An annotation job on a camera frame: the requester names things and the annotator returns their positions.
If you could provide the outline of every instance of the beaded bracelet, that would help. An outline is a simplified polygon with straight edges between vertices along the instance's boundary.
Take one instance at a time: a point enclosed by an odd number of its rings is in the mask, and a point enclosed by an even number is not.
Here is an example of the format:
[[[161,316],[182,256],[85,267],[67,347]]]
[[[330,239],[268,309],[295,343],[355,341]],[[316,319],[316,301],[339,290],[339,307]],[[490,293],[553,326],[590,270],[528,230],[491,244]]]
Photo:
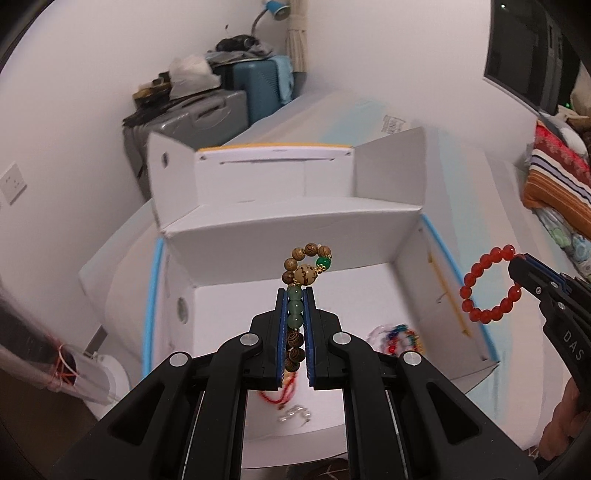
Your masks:
[[[424,354],[423,344],[421,343],[421,340],[419,340],[418,335],[405,324],[398,325],[394,327],[393,330],[390,330],[387,334],[387,338],[388,340],[386,341],[385,350],[390,355],[400,356],[404,352],[409,351],[408,347],[410,347],[410,350],[413,352],[420,353],[421,355]],[[407,340],[409,345],[403,345],[403,338]]]
[[[315,257],[318,255],[316,260],[316,266],[304,264],[299,265],[308,257]],[[294,286],[307,286],[312,285],[322,272],[327,271],[332,263],[332,254],[330,248],[326,245],[307,244],[304,248],[294,248],[291,252],[291,258],[288,258],[283,266],[285,267],[285,273],[281,276],[283,283],[286,285]]]
[[[513,245],[505,245],[502,249],[495,247],[489,254],[482,255],[479,262],[472,265],[472,268],[464,277],[464,285],[460,288],[460,297],[464,299],[462,310],[470,315],[471,321],[481,322],[484,325],[490,323],[491,320],[498,322],[505,313],[509,313],[513,309],[513,304],[521,298],[521,286],[517,283],[509,289],[507,296],[501,300],[501,303],[490,310],[476,308],[474,301],[470,298],[472,296],[472,287],[485,270],[489,269],[493,263],[499,263],[501,260],[509,262],[516,255],[519,254],[515,253]]]
[[[308,257],[315,257],[316,266],[303,264],[298,265],[299,261]],[[318,278],[318,275],[327,271],[332,263],[332,253],[326,245],[307,244],[304,248],[294,248],[291,252],[291,258],[288,258],[283,266],[285,272],[281,276],[283,283],[287,288],[287,345],[285,346],[285,371],[288,375],[284,376],[281,398],[273,400],[264,392],[259,392],[260,396],[267,402],[278,405],[282,410],[287,402],[291,400],[295,391],[297,371],[300,364],[306,358],[306,352],[300,347],[304,345],[304,335],[300,332],[304,324],[304,291],[302,286],[312,285]]]

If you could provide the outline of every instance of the striped pillow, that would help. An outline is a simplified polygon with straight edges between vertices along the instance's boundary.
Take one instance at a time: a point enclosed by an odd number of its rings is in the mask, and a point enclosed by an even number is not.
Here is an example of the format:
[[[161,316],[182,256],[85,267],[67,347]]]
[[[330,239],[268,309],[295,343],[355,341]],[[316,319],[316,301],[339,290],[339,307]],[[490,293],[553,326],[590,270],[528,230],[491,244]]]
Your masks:
[[[589,166],[540,121],[535,127],[522,201],[527,208],[555,208],[568,223],[591,238]]]

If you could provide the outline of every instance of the red string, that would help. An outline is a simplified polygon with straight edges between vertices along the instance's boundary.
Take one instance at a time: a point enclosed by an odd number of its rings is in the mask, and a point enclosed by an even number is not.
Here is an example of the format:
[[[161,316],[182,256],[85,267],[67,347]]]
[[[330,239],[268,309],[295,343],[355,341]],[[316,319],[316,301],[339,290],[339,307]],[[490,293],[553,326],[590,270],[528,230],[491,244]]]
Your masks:
[[[281,410],[286,403],[288,403],[294,396],[296,392],[296,377],[297,372],[293,373],[291,377],[289,377],[287,383],[281,389],[281,398],[279,400],[274,400],[273,398],[269,397],[265,392],[259,392],[259,395],[265,400],[273,405],[279,405],[279,409]]]

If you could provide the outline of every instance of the red bead bracelet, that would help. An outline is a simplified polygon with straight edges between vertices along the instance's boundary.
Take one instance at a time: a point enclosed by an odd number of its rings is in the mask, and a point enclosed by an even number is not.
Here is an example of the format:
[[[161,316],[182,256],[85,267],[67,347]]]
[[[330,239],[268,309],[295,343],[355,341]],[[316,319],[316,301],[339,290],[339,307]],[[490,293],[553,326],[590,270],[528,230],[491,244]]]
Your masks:
[[[509,289],[507,296],[501,300],[501,303],[490,310],[477,309],[470,299],[472,287],[476,285],[476,280],[482,276],[485,270],[501,260],[511,261],[515,255],[513,245],[505,245],[502,249],[495,247],[491,253],[482,255],[480,261],[472,265],[464,277],[464,285],[460,288],[460,297],[464,299],[462,310],[470,315],[471,321],[481,322],[484,325],[490,323],[491,320],[498,322],[505,313],[509,313],[513,309],[513,304],[521,298],[521,287],[516,283]]]

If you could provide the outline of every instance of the white cardboard box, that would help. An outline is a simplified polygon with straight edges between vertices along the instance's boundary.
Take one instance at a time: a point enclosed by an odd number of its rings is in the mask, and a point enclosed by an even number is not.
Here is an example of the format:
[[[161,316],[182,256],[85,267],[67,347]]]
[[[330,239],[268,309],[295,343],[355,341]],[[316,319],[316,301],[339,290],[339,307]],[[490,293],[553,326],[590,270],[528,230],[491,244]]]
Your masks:
[[[318,308],[360,338],[379,325],[406,323],[462,391],[477,385],[498,359],[485,331],[461,311],[459,273],[421,215],[426,155],[422,128],[356,148],[198,152],[152,134],[148,167],[166,244],[153,364],[174,351],[214,352],[248,331],[255,315],[274,308],[291,250],[317,242],[333,253],[330,271],[313,286]],[[305,371],[292,401],[313,414],[303,426],[277,422],[274,406],[249,395],[244,468],[346,450],[341,393],[313,391]]]

